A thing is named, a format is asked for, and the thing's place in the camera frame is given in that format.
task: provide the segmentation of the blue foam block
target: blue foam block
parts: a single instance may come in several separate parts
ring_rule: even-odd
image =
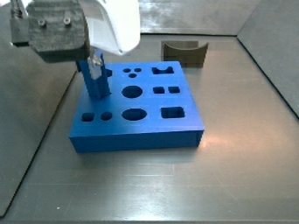
[[[179,62],[107,64],[111,95],[82,90],[70,131],[76,152],[198,146],[203,123]]]

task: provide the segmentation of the circular hole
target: circular hole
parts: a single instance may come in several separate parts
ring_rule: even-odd
[[[39,19],[38,23],[39,23],[39,26],[46,26],[46,20],[44,19]]]
[[[147,113],[140,108],[131,108],[122,115],[128,121],[139,121],[146,118]]]
[[[128,86],[122,93],[126,98],[136,98],[142,95],[143,89],[139,86]]]
[[[100,119],[103,121],[108,121],[110,119],[112,118],[112,114],[110,112],[104,112],[102,115],[100,115]]]
[[[130,78],[135,78],[135,77],[136,77],[136,74],[135,74],[135,73],[131,73],[131,74],[128,75],[128,77],[130,77]]]
[[[70,25],[71,24],[71,19],[68,17],[66,17],[63,22],[64,22],[66,25]]]

